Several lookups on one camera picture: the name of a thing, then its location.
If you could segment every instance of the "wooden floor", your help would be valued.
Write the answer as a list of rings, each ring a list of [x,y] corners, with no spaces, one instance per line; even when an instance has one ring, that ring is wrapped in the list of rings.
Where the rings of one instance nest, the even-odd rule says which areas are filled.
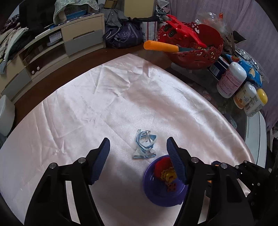
[[[18,125],[35,106],[59,87],[96,66],[128,53],[136,54],[163,69],[171,64],[170,60],[162,52],[144,50],[143,45],[127,49],[104,48],[94,51],[52,72],[28,90],[15,103],[16,115],[13,127]]]

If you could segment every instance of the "white container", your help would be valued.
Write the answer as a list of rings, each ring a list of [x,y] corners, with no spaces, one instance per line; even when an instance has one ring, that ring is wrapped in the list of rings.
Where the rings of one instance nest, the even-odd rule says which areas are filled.
[[[267,95],[264,90],[258,89],[256,95],[244,107],[245,114],[247,114],[248,117],[252,117],[266,105],[267,100]]]
[[[243,87],[234,96],[234,103],[239,109],[249,103],[249,101],[257,94],[255,87],[250,83],[246,82]]]
[[[7,136],[14,122],[14,104],[3,95],[0,99],[0,133]]]
[[[238,63],[232,62],[217,83],[217,90],[224,98],[230,98],[246,79],[246,71]]]

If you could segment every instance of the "crumpled face mask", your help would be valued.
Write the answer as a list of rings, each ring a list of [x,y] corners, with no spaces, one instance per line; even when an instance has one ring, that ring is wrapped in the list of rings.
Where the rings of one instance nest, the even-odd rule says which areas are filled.
[[[150,130],[141,131],[137,130],[136,133],[136,149],[133,153],[133,158],[147,159],[156,156],[156,152],[153,150],[153,145],[156,142],[156,135],[150,134]]]

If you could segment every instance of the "blue snack bag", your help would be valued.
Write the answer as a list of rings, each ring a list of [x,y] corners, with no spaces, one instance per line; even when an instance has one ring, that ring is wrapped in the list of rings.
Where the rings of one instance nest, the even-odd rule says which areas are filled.
[[[224,54],[229,62],[236,62],[238,63],[240,66],[243,67],[243,69],[246,71],[247,74],[247,78],[246,81],[251,82],[254,86],[258,87],[258,88],[262,88],[262,76],[260,75],[259,72],[257,72],[254,67],[252,65],[250,65],[249,63],[247,63],[246,60],[241,59],[239,57],[236,56],[231,56],[229,54]]]

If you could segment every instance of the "white bottle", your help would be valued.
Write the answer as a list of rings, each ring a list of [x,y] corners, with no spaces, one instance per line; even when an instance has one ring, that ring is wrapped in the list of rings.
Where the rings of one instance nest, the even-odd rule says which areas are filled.
[[[247,114],[248,117],[252,117],[266,105],[267,100],[267,95],[264,90],[258,89],[256,95],[244,107],[245,114]]]
[[[249,101],[257,94],[255,87],[250,83],[246,82],[243,87],[234,96],[234,103],[239,109],[249,103]]]
[[[246,79],[246,71],[238,63],[232,62],[217,83],[217,90],[224,98],[230,98]]]

